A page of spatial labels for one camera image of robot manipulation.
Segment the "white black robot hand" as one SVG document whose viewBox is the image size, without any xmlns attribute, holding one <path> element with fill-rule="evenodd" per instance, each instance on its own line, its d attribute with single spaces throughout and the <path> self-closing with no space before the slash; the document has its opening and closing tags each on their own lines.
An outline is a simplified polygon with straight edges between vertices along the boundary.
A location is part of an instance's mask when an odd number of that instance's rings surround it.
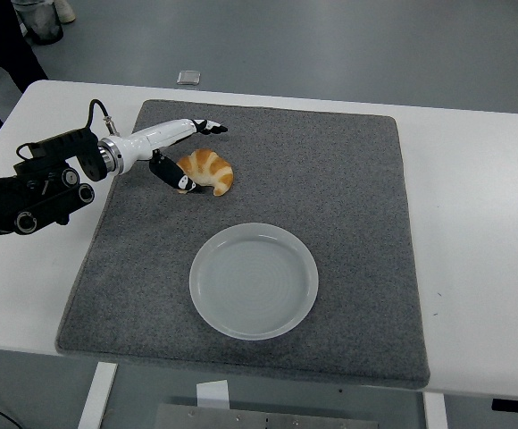
<svg viewBox="0 0 518 429">
<path fill-rule="evenodd" d="M 231 164 L 211 149 L 202 148 L 178 162 L 164 156 L 161 149 L 172 146 L 193 134 L 221 134 L 227 128 L 207 120 L 181 119 L 164 122 L 138 131 L 127 138 L 110 136 L 101 141 L 109 155 L 109 172 L 123 174 L 137 161 L 148 161 L 150 171 L 179 193 L 212 187 L 216 197 L 232 186 Z"/>
</svg>

